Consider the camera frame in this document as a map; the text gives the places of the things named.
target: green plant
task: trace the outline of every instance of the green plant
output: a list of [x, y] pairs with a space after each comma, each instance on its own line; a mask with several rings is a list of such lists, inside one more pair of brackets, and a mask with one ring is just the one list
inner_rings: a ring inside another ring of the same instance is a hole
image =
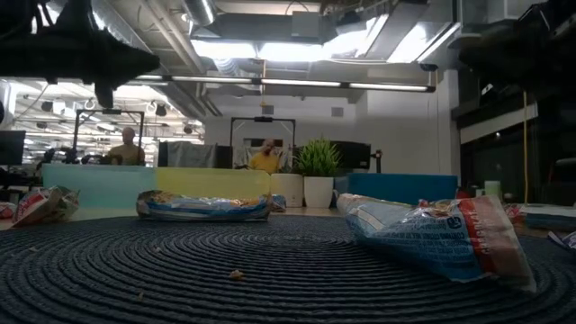
[[340, 162], [336, 146], [329, 140], [313, 139], [300, 148], [296, 169], [303, 176], [334, 176]]

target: round placemat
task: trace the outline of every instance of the round placemat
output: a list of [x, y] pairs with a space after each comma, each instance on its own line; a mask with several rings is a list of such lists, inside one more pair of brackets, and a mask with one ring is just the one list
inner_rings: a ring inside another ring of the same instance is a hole
[[0, 323], [575, 323], [574, 258], [521, 243], [533, 295], [398, 264], [357, 246], [343, 218], [12, 229], [0, 232]]

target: yellow panel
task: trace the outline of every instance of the yellow panel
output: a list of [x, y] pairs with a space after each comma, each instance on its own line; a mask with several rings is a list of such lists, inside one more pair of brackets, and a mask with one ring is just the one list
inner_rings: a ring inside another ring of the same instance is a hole
[[264, 171], [159, 167], [156, 176], [159, 190], [191, 197], [247, 199], [270, 193]]

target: white flower pot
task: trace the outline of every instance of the white flower pot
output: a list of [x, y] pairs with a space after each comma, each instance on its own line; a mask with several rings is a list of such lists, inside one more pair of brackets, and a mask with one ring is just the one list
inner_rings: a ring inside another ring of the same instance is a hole
[[332, 201], [333, 177], [305, 176], [304, 199], [306, 207], [328, 208]]
[[301, 175], [272, 174], [270, 175], [270, 191], [286, 198], [286, 207], [302, 207], [304, 196], [304, 179]]

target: man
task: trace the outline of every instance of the man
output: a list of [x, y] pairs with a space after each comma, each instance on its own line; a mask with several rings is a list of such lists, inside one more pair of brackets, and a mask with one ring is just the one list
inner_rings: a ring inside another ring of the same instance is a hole
[[260, 151], [250, 159], [248, 166], [254, 170], [264, 170], [271, 175], [278, 172], [279, 164], [280, 159], [274, 153], [274, 141], [267, 139]]
[[144, 166], [144, 150], [140, 148], [138, 157], [138, 147], [134, 145], [136, 132], [131, 127], [122, 130], [122, 141], [124, 144], [112, 148], [108, 156], [112, 158], [113, 165], [123, 166]]

